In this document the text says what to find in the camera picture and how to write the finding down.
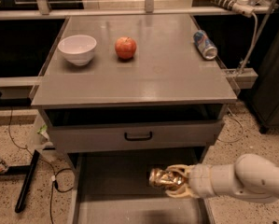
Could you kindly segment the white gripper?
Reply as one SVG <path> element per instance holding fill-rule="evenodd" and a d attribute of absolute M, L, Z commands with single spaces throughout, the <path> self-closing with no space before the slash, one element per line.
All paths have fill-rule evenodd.
<path fill-rule="evenodd" d="M 172 198 L 210 198 L 215 196 L 211 183 L 210 166 L 197 164 L 191 169 L 190 165 L 174 164 L 167 167 L 170 172 L 188 175 L 188 183 L 179 188 L 167 189 L 165 193 Z"/>

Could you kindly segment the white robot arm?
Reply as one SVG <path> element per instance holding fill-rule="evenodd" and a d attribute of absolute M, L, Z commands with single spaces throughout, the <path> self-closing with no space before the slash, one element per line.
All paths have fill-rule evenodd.
<path fill-rule="evenodd" d="M 250 203 L 279 200 L 279 167 L 256 154 L 244 154 L 234 164 L 177 164 L 168 170 L 185 177 L 177 190 L 166 190 L 172 198 L 230 196 Z"/>

